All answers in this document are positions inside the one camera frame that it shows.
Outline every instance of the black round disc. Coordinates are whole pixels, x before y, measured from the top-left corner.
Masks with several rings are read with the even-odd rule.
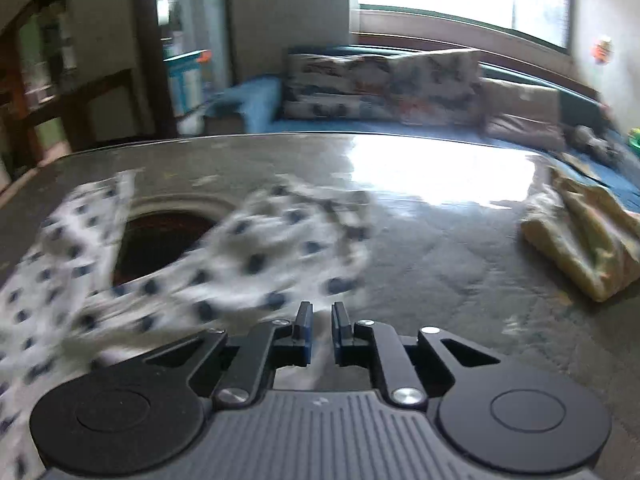
[[[173,370],[109,371],[61,384],[34,407],[31,436],[47,466],[94,477],[133,474],[180,453],[199,433],[202,405]]]
[[[525,365],[465,370],[443,397],[438,423],[458,449],[491,468],[556,474],[596,459],[610,417],[587,389]]]

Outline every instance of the green object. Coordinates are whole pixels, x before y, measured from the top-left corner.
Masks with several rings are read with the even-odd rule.
[[[634,128],[629,132],[629,145],[637,156],[640,156],[640,128]]]

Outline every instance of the crumpled garment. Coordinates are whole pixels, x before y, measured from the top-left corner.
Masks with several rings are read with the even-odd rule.
[[[43,472],[31,409],[92,364],[206,328],[245,333],[260,320],[292,319],[301,301],[326,319],[334,301],[357,301],[370,235],[366,192],[280,177],[176,262],[111,286],[133,193],[132,171],[76,188],[0,290],[2,479]],[[329,339],[324,317],[319,325]]]
[[[527,200],[520,229],[580,290],[605,301],[640,278],[640,216],[605,187],[550,170],[551,184]]]

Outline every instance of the blue sofa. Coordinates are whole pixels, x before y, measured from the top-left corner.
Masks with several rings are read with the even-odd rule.
[[[376,46],[334,46],[334,47],[295,47],[290,54],[319,54],[324,56],[356,56],[358,54],[379,54],[382,56],[396,56],[407,50],[397,48],[383,48]],[[619,133],[610,127],[600,112],[598,102],[583,95],[563,88],[549,81],[529,76],[513,70],[507,70],[493,65],[481,64],[484,77],[502,79],[506,81],[547,86],[560,92],[561,121],[567,126],[588,126],[607,140],[624,146]],[[414,137],[428,137],[431,139],[455,140],[484,144],[501,148],[516,148],[529,151],[526,148],[503,140],[487,137],[479,128],[453,126],[408,126],[390,121],[360,121],[360,120],[295,120],[281,116],[283,93],[283,78],[281,75],[263,75],[248,80],[238,86],[222,92],[205,112],[206,118],[224,118],[230,114],[240,115],[244,121],[244,129],[250,134],[264,134],[275,132],[367,132],[380,134],[396,134]],[[573,155],[588,164],[600,176],[600,183],[610,190],[630,210],[640,212],[640,190],[631,180],[640,185],[640,163],[636,165],[635,156],[631,152],[625,153],[626,171],[617,171],[597,161],[584,153],[569,150]],[[577,173],[568,165],[565,170],[575,178],[591,182],[583,174]]]

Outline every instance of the patterned pillow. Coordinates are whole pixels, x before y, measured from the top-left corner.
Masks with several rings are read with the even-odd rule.
[[[405,124],[478,124],[480,52],[473,49],[419,52],[390,58],[391,100]]]
[[[292,54],[288,69],[285,117],[395,119],[388,57]]]

